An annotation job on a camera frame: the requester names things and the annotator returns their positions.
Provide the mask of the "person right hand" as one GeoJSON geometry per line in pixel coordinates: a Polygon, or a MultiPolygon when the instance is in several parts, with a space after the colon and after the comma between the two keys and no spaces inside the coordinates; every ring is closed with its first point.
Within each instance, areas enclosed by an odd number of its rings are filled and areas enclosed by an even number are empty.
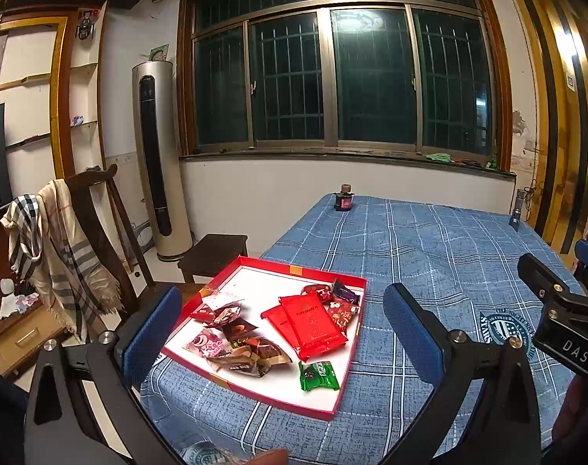
{"type": "Polygon", "coordinates": [[[555,452],[588,463],[588,378],[576,375],[552,427],[555,452]]]}

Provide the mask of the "person left hand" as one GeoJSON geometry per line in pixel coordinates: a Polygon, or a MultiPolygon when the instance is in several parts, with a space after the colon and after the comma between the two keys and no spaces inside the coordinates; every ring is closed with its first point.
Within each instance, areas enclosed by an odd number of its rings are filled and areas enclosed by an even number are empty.
{"type": "Polygon", "coordinates": [[[288,451],[282,448],[264,451],[245,461],[245,465],[288,465],[288,451]]]}

